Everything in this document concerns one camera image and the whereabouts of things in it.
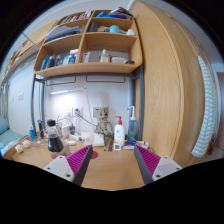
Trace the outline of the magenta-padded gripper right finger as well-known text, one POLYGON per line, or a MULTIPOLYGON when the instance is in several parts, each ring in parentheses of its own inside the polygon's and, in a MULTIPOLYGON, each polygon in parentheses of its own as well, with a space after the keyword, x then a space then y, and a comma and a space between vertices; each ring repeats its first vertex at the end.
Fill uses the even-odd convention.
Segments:
POLYGON ((134 147, 134 155, 145 185, 182 169, 169 156, 160 157, 139 145, 134 147))

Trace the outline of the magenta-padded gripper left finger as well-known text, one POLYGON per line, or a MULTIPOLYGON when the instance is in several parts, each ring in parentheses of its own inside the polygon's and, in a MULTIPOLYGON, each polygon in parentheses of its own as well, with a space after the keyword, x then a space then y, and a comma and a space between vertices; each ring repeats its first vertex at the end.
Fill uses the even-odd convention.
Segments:
POLYGON ((93 147, 88 145, 68 156, 56 157, 44 170, 76 185, 81 185, 92 155, 93 147))

